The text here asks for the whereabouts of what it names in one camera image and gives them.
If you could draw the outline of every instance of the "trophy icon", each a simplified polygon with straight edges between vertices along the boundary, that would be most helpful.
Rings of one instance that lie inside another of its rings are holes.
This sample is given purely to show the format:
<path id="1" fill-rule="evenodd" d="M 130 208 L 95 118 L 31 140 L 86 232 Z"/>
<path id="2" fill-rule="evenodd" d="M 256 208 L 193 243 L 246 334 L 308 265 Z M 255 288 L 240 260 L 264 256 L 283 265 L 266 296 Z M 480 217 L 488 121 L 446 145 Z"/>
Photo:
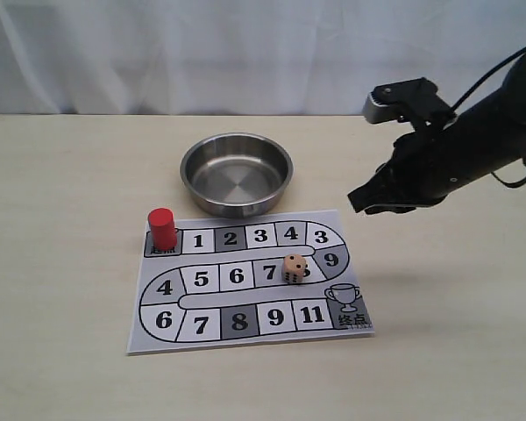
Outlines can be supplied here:
<path id="1" fill-rule="evenodd" d="M 360 289 L 351 283 L 337 283 L 327 288 L 325 295 L 331 300 L 343 304 L 341 311 L 348 313 L 356 311 L 356 307 L 352 307 L 351 304 L 360 298 Z"/>

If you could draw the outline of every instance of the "number 7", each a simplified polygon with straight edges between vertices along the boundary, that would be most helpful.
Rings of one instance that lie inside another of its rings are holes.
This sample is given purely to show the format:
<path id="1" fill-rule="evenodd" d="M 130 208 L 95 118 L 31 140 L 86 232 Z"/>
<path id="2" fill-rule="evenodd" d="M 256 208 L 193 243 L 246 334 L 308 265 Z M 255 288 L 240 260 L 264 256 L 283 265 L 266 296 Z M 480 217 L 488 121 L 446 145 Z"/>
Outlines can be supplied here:
<path id="1" fill-rule="evenodd" d="M 200 335 L 204 332 L 204 326 L 207 325 L 207 322 L 209 321 L 209 318 L 207 316 L 203 316 L 201 318 L 195 318 L 194 323 L 201 322 L 201 325 L 196 329 L 196 334 Z"/>
<path id="2" fill-rule="evenodd" d="M 275 270 L 276 268 L 277 268 L 277 267 L 276 267 L 275 265 L 264 266 L 264 267 L 263 267 L 263 270 L 268 270 L 268 269 L 269 269 L 269 273 L 267 274 L 267 279 L 273 279 L 274 270 Z"/>

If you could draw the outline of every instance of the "red cylinder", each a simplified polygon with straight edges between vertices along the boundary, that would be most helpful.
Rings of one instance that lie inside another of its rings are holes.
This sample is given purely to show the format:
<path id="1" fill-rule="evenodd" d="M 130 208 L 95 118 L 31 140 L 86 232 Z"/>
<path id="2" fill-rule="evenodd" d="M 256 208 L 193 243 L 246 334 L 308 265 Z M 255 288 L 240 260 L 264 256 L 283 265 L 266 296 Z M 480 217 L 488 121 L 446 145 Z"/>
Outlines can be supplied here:
<path id="1" fill-rule="evenodd" d="M 174 213 L 171 210 L 154 209 L 148 215 L 148 224 L 152 233 L 153 245 L 157 250 L 166 252 L 177 245 Z"/>

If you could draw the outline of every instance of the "white backdrop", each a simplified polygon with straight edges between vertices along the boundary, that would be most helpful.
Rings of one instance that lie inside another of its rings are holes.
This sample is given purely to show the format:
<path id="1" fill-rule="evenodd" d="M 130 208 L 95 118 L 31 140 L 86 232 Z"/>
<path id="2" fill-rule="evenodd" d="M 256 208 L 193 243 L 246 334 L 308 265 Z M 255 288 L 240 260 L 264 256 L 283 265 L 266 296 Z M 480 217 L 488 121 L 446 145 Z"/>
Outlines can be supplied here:
<path id="1" fill-rule="evenodd" d="M 420 76 L 452 103 L 524 45 L 526 0 L 0 0 L 0 113 L 359 114 Z"/>

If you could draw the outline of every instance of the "bowl rim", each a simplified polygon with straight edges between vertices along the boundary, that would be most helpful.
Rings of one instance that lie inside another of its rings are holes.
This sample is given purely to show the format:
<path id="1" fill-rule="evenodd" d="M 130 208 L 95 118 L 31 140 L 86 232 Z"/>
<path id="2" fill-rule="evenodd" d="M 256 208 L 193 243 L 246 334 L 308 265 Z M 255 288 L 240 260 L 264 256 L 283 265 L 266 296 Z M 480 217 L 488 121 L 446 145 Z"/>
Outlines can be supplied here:
<path id="1" fill-rule="evenodd" d="M 281 156 L 287 163 L 287 175 L 282 180 L 282 183 L 278 189 L 276 189 L 273 193 L 270 193 L 260 199 L 253 200 L 251 202 L 243 202 L 243 203 L 228 203 L 228 202 L 218 201 L 212 197 L 207 197 L 201 194 L 197 189 L 195 189 L 193 184 L 191 184 L 191 182 L 189 181 L 187 177 L 187 173 L 186 173 L 186 167 L 187 167 L 189 160 L 191 159 L 191 155 L 193 155 L 193 153 L 195 153 L 201 146 L 204 146 L 210 142 L 214 142 L 220 138 L 225 138 L 225 137 L 230 137 L 230 136 L 243 136 L 243 137 L 255 138 L 255 139 L 264 141 L 268 143 L 270 146 L 274 147 L 281 154 Z M 213 136 L 209 136 L 208 138 L 199 140 L 192 147 L 190 147 L 189 150 L 183 155 L 183 158 L 181 159 L 180 175 L 181 175 L 181 181 L 183 182 L 185 187 L 189 190 L 189 192 L 193 193 L 195 196 L 201 198 L 202 200 L 208 203 L 215 204 L 217 206 L 225 206 L 229 208 L 244 208 L 246 206 L 254 206 L 257 204 L 265 203 L 265 202 L 268 202 L 269 200 L 282 196 L 282 194 L 284 193 L 287 186 L 290 184 L 292 177 L 294 175 L 294 164 L 287 150 L 283 146 L 279 145 L 279 143 L 277 143 L 276 141 L 272 139 L 269 139 L 266 136 L 262 136 L 262 135 L 251 133 L 251 132 L 224 132 L 224 133 L 219 133 Z"/>

